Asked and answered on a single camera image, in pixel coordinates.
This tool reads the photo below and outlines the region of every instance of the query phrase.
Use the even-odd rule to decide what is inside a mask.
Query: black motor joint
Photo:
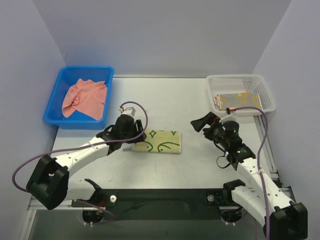
[[[104,141],[132,139],[143,131],[141,120],[136,120],[129,115],[121,114],[114,125],[108,126],[104,131],[99,132],[96,137]],[[108,155],[121,148],[123,143],[136,144],[147,138],[143,133],[140,137],[130,141],[119,141],[107,143],[109,145]]]
[[[194,130],[200,132],[206,139],[220,144],[224,152],[228,152],[227,161],[236,170],[238,163],[243,163],[245,159],[255,159],[255,154],[247,147],[239,136],[239,123],[232,120],[220,122],[220,117],[213,112],[209,112],[206,116],[191,121]]]

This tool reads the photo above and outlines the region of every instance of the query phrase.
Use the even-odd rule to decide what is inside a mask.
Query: white plastic basket
[[[276,102],[264,78],[256,74],[232,74],[232,75],[211,75],[206,78],[207,91],[213,113],[219,117],[226,115],[225,111],[216,109],[214,97],[218,94],[237,94],[253,92],[259,94],[262,110],[264,113],[276,109]],[[245,109],[236,112],[237,116],[258,116],[261,113],[254,109]]]

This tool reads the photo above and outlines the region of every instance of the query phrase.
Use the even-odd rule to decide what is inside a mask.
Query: pink cloth
[[[107,86],[104,81],[83,81],[81,78],[71,86],[62,104],[62,114],[70,117],[75,110],[100,120],[104,114]]]

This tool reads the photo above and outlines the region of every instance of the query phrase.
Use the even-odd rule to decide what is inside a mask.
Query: bolt
[[[117,201],[117,197],[115,195],[110,196],[110,202],[115,203]]]
[[[212,194],[208,195],[208,201],[210,203],[212,203],[214,200],[215,200],[215,197]]]

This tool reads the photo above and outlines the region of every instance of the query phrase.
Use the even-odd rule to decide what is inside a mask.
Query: blue plastic bin
[[[112,90],[112,80],[114,69],[111,66],[65,66],[60,70],[56,79],[51,97],[46,106],[43,119],[48,124],[54,124],[62,129],[103,129],[106,127],[108,105]],[[68,89],[76,84],[78,79],[94,82],[105,81],[107,87],[103,116],[100,120],[95,120],[81,112],[75,111],[66,118],[62,114],[62,103]]]

